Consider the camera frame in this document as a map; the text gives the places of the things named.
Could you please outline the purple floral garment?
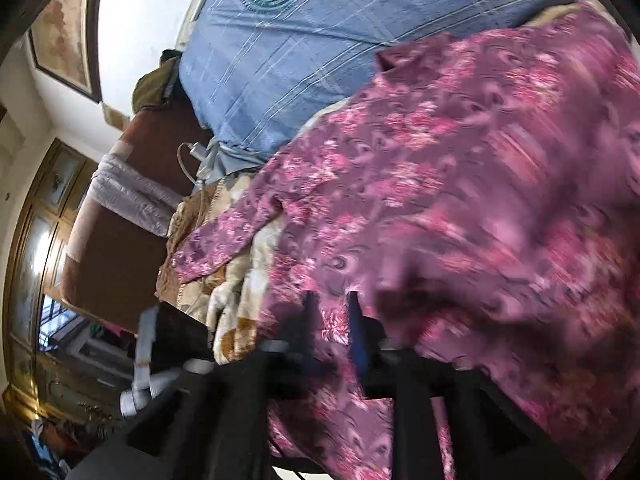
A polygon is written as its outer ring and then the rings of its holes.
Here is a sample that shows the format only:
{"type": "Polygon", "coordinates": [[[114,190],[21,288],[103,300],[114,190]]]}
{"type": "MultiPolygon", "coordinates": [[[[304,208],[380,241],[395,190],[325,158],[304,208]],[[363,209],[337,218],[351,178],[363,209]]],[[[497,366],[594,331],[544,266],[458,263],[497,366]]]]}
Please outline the purple floral garment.
{"type": "Polygon", "coordinates": [[[318,295],[331,374],[274,404],[286,455],[390,476],[392,407],[348,357],[346,297],[424,358],[486,373],[587,479],[639,431],[639,69],[590,2],[551,22],[384,50],[172,258],[182,282],[283,229],[258,333],[318,295]]]}

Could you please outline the beige leaf-print fleece blanket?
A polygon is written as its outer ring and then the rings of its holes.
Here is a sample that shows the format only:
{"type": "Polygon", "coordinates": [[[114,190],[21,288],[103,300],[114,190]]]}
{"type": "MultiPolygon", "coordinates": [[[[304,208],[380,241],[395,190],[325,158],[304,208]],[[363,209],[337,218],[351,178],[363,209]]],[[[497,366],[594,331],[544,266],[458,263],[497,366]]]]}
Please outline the beige leaf-print fleece blanket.
{"type": "Polygon", "coordinates": [[[223,268],[188,284],[178,282],[170,256],[192,231],[233,205],[252,177],[253,171],[230,174],[182,200],[169,222],[168,258],[157,275],[158,300],[207,327],[209,343],[219,364],[242,359],[255,348],[262,298],[268,286],[282,220],[274,219],[261,228],[250,247],[223,268]]]}

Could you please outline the wooden wardrobe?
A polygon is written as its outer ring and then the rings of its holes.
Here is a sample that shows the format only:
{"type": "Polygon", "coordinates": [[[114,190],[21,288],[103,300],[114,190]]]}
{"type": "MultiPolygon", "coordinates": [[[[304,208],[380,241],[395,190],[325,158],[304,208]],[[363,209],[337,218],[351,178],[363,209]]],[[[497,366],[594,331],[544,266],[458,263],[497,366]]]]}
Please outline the wooden wardrobe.
{"type": "Polygon", "coordinates": [[[134,337],[72,308],[61,285],[70,231],[96,163],[54,140],[18,217],[3,289],[2,399],[21,422],[110,422],[132,381],[134,337]]]}

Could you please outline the grey cloth on headboard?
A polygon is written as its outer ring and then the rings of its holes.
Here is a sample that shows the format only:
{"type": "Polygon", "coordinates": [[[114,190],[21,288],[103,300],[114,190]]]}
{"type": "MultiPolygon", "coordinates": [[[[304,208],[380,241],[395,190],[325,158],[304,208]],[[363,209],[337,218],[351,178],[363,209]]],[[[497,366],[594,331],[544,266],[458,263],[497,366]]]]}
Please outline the grey cloth on headboard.
{"type": "Polygon", "coordinates": [[[107,154],[91,177],[88,197],[138,228],[166,237],[182,197],[107,154]]]}

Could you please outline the olive green cloth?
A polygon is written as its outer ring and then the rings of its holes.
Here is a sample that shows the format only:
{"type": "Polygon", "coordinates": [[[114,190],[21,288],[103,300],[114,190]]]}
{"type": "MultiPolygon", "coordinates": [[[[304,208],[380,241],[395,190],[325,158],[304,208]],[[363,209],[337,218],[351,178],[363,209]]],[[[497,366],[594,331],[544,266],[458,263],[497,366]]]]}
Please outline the olive green cloth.
{"type": "Polygon", "coordinates": [[[163,50],[160,66],[138,80],[131,98],[134,114],[163,107],[171,100],[176,81],[179,79],[181,55],[182,52],[179,50],[163,50]]]}

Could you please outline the blue plaid pillow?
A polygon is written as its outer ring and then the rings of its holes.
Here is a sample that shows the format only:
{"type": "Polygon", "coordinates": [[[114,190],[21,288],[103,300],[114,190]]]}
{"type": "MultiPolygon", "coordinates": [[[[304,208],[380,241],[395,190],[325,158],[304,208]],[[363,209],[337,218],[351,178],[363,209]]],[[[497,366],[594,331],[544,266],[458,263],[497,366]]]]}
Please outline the blue plaid pillow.
{"type": "Polygon", "coordinates": [[[179,65],[200,124],[270,156],[374,75],[378,51],[520,26],[576,0],[206,0],[179,65]]]}

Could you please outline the framed wall picture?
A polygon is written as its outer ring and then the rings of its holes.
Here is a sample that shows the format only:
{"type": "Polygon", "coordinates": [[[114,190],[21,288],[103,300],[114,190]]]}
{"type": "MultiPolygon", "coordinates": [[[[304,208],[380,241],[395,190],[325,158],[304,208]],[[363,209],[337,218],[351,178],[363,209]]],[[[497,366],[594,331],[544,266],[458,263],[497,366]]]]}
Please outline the framed wall picture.
{"type": "Polygon", "coordinates": [[[36,69],[95,103],[102,101],[99,6],[100,0],[51,0],[28,31],[36,69]]]}

